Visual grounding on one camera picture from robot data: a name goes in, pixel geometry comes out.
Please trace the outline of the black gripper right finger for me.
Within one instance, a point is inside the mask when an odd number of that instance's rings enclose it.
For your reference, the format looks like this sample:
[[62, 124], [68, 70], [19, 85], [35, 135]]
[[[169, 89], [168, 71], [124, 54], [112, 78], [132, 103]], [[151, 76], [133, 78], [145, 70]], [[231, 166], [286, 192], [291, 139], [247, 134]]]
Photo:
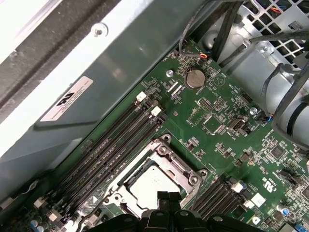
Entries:
[[248, 225], [232, 217], [213, 215], [207, 220], [196, 217], [193, 211], [180, 207], [182, 197], [179, 192], [169, 193], [173, 204], [171, 211], [178, 232], [260, 232], [261, 229]]

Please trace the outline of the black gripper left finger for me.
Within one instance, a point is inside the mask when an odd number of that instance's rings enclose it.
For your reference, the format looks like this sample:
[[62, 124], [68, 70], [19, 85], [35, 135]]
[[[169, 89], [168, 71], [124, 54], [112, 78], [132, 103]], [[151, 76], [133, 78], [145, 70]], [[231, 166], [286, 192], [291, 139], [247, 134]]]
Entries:
[[109, 219], [88, 232], [168, 232], [170, 229], [170, 202], [172, 192], [157, 193], [158, 209], [143, 212], [141, 218], [132, 214], [121, 214]]

